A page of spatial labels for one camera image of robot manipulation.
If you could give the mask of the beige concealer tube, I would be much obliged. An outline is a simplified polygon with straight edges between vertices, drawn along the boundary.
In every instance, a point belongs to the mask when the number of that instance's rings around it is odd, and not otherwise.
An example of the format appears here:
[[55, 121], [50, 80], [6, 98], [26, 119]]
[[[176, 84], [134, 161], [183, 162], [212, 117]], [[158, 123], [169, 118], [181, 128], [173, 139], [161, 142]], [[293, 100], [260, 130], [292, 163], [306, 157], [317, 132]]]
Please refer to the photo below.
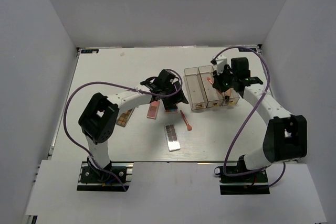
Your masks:
[[231, 97], [231, 88], [229, 88], [223, 94], [224, 94], [224, 102], [229, 103], [230, 102], [230, 97]]

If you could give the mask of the orange makeup brush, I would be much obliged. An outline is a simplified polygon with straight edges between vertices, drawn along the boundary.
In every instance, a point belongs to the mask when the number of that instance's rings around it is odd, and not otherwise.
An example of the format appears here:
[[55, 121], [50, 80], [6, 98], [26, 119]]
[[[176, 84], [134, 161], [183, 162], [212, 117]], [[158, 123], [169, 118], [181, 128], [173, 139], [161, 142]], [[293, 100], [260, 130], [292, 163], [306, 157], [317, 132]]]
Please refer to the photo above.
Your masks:
[[212, 78], [210, 78], [210, 77], [207, 77], [207, 81], [211, 84], [211, 85], [213, 85], [214, 84], [214, 81], [213, 81], [213, 79]]

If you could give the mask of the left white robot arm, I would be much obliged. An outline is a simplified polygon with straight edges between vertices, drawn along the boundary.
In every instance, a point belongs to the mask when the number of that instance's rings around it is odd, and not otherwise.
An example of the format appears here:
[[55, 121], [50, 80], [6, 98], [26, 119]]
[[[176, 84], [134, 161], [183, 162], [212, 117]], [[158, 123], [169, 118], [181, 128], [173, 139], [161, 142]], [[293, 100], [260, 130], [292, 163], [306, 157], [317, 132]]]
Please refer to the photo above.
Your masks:
[[119, 86], [125, 89], [124, 92], [113, 95], [98, 92], [92, 96], [78, 123], [88, 142], [89, 161], [94, 166], [93, 176], [98, 181], [110, 178], [107, 141], [120, 115], [158, 100], [162, 100], [168, 108], [179, 103], [188, 104], [182, 86], [181, 76], [171, 69], [163, 69], [157, 77], [149, 77], [134, 88]]

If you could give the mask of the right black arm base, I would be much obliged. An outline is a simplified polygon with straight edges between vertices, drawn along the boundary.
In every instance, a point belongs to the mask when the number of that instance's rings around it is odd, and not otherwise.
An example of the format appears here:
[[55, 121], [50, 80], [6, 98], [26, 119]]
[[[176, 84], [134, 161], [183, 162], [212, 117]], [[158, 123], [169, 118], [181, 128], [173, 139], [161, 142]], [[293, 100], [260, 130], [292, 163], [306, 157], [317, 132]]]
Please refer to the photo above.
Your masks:
[[219, 177], [221, 195], [269, 195], [268, 177], [265, 171], [246, 176], [228, 177], [223, 172], [223, 166], [214, 169]]

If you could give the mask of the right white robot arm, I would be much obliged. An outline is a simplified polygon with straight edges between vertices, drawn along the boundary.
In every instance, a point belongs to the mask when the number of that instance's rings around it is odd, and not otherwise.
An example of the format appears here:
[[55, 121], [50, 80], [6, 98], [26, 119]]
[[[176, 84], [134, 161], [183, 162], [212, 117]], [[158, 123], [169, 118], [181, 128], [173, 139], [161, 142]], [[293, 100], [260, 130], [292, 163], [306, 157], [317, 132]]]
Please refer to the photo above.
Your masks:
[[216, 67], [213, 72], [213, 88], [223, 93], [229, 89], [253, 106], [250, 118], [258, 113], [266, 124], [263, 144], [258, 149], [242, 155], [231, 176], [238, 176], [247, 182], [256, 172], [274, 162], [290, 161], [307, 155], [307, 120], [302, 115], [294, 115], [284, 109], [268, 93], [269, 84], [259, 77], [251, 76], [247, 58], [233, 58], [227, 63], [224, 56], [212, 60]]

